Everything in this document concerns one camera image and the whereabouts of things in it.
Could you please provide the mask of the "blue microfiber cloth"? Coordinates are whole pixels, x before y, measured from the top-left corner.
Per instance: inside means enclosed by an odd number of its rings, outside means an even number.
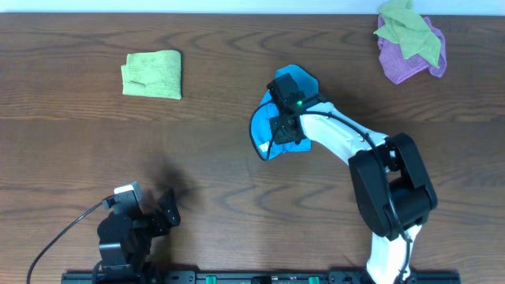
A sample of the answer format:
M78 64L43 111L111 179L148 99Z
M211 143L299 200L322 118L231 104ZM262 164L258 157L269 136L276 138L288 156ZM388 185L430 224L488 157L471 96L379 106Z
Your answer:
M315 95L319 91L319 81L307 73L298 65L287 65L275 72L274 78L277 79L282 75L289 74L297 84L298 88L306 95ZM286 144L277 144L271 142L272 128L269 120L277 117L279 111L273 103L271 94L266 91L260 101L260 105L253 111L252 117L249 120L249 136L258 156L263 161L269 161L278 155L290 152L305 152L310 151L312 142L305 138L299 144L289 142Z

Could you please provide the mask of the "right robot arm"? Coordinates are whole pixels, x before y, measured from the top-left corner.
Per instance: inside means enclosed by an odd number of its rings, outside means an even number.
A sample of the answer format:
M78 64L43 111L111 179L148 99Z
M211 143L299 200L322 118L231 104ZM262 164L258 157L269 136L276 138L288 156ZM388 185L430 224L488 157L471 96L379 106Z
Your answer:
M315 141L350 170L357 207L372 231L372 251L362 279L373 283L420 283L410 268L413 243L438 205L435 189L413 139L388 136L348 118L329 102L268 100L250 120L258 156L268 161L306 151Z

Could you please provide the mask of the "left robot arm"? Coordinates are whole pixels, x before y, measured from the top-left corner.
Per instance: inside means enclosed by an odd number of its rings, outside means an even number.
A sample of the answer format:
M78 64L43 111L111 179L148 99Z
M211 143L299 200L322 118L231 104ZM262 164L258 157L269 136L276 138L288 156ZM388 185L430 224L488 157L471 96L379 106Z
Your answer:
M181 222L171 189L159 199L159 207L142 212L138 191L126 190L104 200L113 211L97 229L102 260L92 270L93 283L161 283L163 278L146 258L152 239L167 235Z

